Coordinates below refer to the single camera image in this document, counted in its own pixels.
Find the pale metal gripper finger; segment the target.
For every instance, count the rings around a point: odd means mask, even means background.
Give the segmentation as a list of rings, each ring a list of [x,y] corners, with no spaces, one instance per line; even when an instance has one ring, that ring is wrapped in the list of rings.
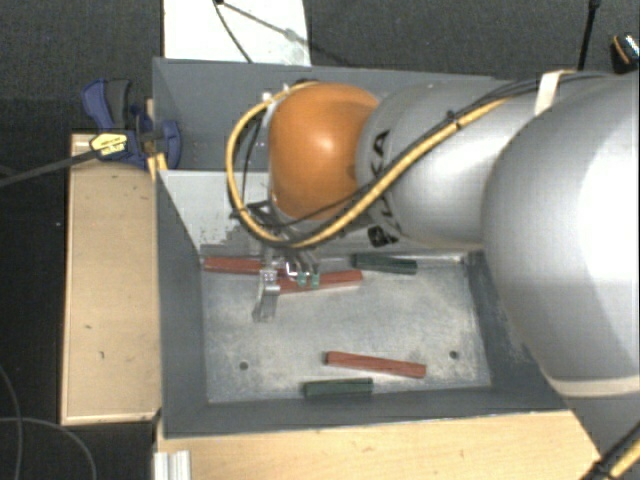
[[[263,290],[268,285],[275,284],[275,270],[261,269],[259,273],[258,293],[254,309],[252,311],[252,319],[254,322],[267,322],[269,320],[262,319],[262,296]]]
[[[264,288],[262,296],[263,320],[272,320],[275,317],[279,295],[280,286],[278,284],[268,285]]]

